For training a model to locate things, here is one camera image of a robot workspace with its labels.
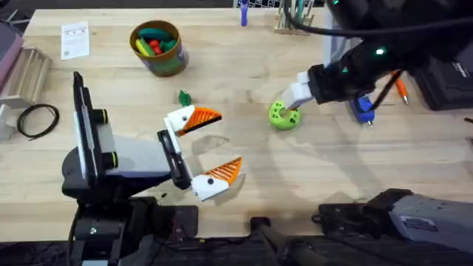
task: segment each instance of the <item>paper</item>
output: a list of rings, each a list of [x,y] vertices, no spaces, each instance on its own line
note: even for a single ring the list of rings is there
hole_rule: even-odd
[[[90,54],[89,24],[78,22],[61,27],[61,60]]]

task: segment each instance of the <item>green toy piece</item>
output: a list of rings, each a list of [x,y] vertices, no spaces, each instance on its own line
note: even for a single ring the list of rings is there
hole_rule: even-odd
[[[170,41],[172,40],[171,34],[161,29],[145,28],[138,31],[139,38],[147,38],[151,40],[159,41]]]
[[[178,98],[179,98],[180,105],[182,105],[183,107],[190,106],[192,103],[192,99],[189,93],[185,93],[182,90],[179,92]]]
[[[141,38],[140,39],[140,43],[141,45],[143,45],[143,48],[146,50],[146,52],[148,53],[149,56],[155,56],[156,53],[153,51],[153,49],[146,43],[146,41]]]
[[[169,50],[171,50],[171,49],[174,47],[174,45],[176,45],[176,43],[177,43],[177,41],[175,41],[175,40],[172,40],[172,41],[168,42],[168,43],[166,44],[166,48],[165,48],[165,49],[166,49],[166,52],[168,52]]]
[[[273,103],[269,108],[269,122],[277,129],[289,130],[293,129],[301,121],[299,110],[289,111],[284,117],[281,116],[281,110],[284,109],[282,100]]]
[[[166,50],[166,47],[168,46],[168,42],[167,41],[160,41],[160,49],[161,51],[163,52],[167,52]]]

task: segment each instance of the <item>orange pen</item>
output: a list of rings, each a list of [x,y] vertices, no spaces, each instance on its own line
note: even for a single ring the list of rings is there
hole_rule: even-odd
[[[403,101],[405,104],[409,104],[409,99],[407,98],[406,87],[404,86],[404,83],[402,83],[401,78],[398,78],[398,79],[397,79],[397,81],[396,81],[396,87],[398,88],[398,92],[399,92],[399,95],[400,95],[401,98],[402,98],[402,101]]]

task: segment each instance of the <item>green light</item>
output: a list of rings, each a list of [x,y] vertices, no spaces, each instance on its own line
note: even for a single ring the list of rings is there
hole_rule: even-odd
[[[384,55],[385,53],[386,53],[386,49],[384,49],[383,47],[378,48],[376,50],[376,55]]]

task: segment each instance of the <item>cable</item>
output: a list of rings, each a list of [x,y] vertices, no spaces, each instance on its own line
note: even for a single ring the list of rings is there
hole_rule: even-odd
[[[31,112],[35,111],[36,109],[40,109],[40,108],[47,108],[51,112],[54,119],[52,120],[51,124],[45,130],[43,130],[42,132],[39,132],[38,134],[28,134],[28,133],[26,133],[23,129],[24,120],[26,119],[26,117]],[[56,107],[54,107],[50,104],[40,103],[40,104],[35,104],[35,105],[32,105],[32,106],[28,107],[26,110],[24,110],[20,114],[20,116],[18,117],[18,120],[16,121],[16,129],[18,130],[18,132],[20,132],[25,137],[29,137],[30,140],[35,140],[39,137],[43,137],[44,135],[49,134],[58,125],[58,123],[59,123],[59,110]]]
[[[375,111],[383,103],[384,98],[386,98],[387,94],[391,90],[392,85],[394,85],[394,83],[400,78],[403,72],[403,70],[398,70],[393,76],[391,76],[391,79],[384,86],[383,90],[381,90],[381,93],[376,98],[374,104],[371,105],[371,107],[367,111],[361,108],[360,103],[357,100],[354,100],[355,108],[358,110],[358,112],[365,113]]]
[[[69,230],[69,236],[67,237],[67,246],[66,246],[66,266],[71,265],[71,248],[72,248],[72,238],[74,237],[75,226],[77,225],[77,220],[79,214],[82,212],[82,206],[79,205],[75,211],[74,218],[72,219],[71,229]]]
[[[346,38],[353,38],[353,37],[364,38],[364,37],[373,37],[375,35],[416,33],[419,31],[426,31],[426,30],[445,30],[447,28],[473,24],[473,18],[468,17],[468,18],[450,19],[447,21],[440,21],[440,22],[430,22],[427,24],[419,24],[419,25],[408,26],[408,27],[397,27],[397,28],[389,28],[389,29],[381,29],[381,30],[329,30],[329,29],[324,29],[324,28],[306,26],[298,22],[289,13],[289,6],[291,4],[292,4],[291,0],[284,0],[283,12],[286,18],[289,20],[289,22],[296,29],[304,30],[305,32],[315,33],[319,35],[340,36],[340,37],[346,37]]]
[[[163,249],[163,246],[164,246],[164,243],[166,243],[166,241],[168,241],[168,238],[166,240],[164,240],[164,242],[159,242],[160,243],[160,247],[156,250],[156,252],[154,253],[151,261],[149,261],[149,266],[152,266],[154,264],[154,261],[156,260],[157,258],[157,255],[159,255],[159,253],[161,252],[161,250]]]
[[[343,245],[346,245],[346,246],[349,246],[349,247],[351,247],[351,248],[353,248],[353,249],[356,249],[356,250],[361,251],[361,252],[363,252],[363,253],[367,253],[367,254],[369,254],[369,255],[371,255],[371,256],[375,256],[375,257],[377,257],[377,258],[379,258],[379,259],[384,260],[385,262],[395,263],[395,264],[397,264],[397,265],[403,265],[403,266],[411,266],[410,264],[407,264],[407,263],[405,263],[405,262],[401,262],[401,261],[398,261],[397,259],[394,259],[394,258],[385,256],[385,255],[383,255],[383,254],[379,254],[379,253],[373,252],[373,251],[371,251],[371,250],[367,250],[367,249],[361,248],[361,247],[359,247],[359,246],[357,246],[357,245],[351,244],[351,243],[346,242],[346,241],[344,241],[344,240],[342,240],[342,239],[338,239],[338,238],[331,237],[331,236],[324,236],[324,238],[329,239],[329,240],[334,241],[334,242],[337,242],[337,243],[340,243],[340,244],[343,244]]]
[[[174,252],[199,252],[199,251],[211,251],[211,250],[216,250],[218,248],[223,248],[227,247],[229,245],[241,245],[244,244],[247,240],[249,240],[253,236],[252,233],[249,235],[242,237],[241,239],[238,240],[231,240],[231,239],[221,239],[221,238],[210,238],[210,239],[200,239],[198,240],[199,242],[204,241],[203,244],[210,243],[210,242],[224,242],[220,243],[220,245],[214,245],[211,247],[198,247],[198,248],[175,248],[170,245],[167,245],[165,242],[162,242],[161,244],[168,248],[169,250],[172,250]]]

